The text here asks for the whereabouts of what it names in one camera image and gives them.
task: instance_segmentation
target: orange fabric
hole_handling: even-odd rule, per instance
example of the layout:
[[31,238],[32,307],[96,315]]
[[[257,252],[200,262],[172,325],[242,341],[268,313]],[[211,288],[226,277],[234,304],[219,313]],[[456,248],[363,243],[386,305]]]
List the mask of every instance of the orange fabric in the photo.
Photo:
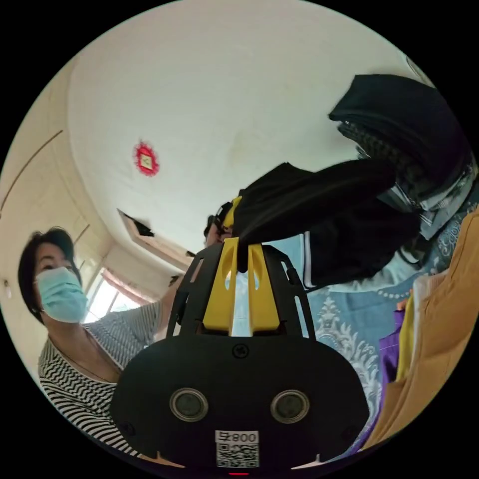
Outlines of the orange fabric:
[[399,432],[444,386],[479,313],[479,209],[466,216],[451,266],[420,307],[417,347],[408,377],[386,387],[385,405],[364,449]]

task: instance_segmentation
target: person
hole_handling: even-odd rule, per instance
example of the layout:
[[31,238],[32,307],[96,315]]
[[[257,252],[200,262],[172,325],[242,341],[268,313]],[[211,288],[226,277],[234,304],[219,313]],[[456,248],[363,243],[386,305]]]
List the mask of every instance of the person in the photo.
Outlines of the person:
[[[48,331],[38,361],[40,384],[73,425],[126,454],[144,457],[123,439],[109,415],[118,378],[128,362],[166,335],[180,276],[163,298],[109,313],[83,324],[87,298],[74,262],[74,246],[60,228],[34,233],[18,266],[18,283],[30,313]],[[177,466],[160,456],[156,462]]]

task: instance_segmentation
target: surgical mask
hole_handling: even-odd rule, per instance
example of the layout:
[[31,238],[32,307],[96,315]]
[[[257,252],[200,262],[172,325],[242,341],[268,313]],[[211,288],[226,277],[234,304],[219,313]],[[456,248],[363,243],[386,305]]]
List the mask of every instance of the surgical mask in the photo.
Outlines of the surgical mask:
[[87,314],[87,298],[74,273],[65,267],[42,271],[36,277],[41,304],[50,318],[62,323],[81,323]]

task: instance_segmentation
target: ceiling medallion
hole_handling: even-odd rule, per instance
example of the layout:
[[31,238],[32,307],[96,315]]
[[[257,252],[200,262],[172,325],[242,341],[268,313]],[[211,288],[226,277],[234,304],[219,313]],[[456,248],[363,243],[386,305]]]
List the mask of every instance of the ceiling medallion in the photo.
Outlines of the ceiling medallion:
[[158,157],[148,143],[140,141],[133,149],[133,158],[138,171],[143,175],[155,176],[158,173]]

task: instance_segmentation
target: white ceiling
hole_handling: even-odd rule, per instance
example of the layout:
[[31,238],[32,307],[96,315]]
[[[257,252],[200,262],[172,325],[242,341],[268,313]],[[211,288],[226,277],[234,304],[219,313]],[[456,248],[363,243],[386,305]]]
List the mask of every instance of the white ceiling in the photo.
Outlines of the white ceiling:
[[[120,243],[139,248],[117,209],[198,251],[207,215],[280,162],[318,170],[354,156],[327,114],[360,73],[413,76],[388,41],[312,3],[177,1],[79,53],[73,155]],[[152,178],[134,165],[140,139],[159,157]]]

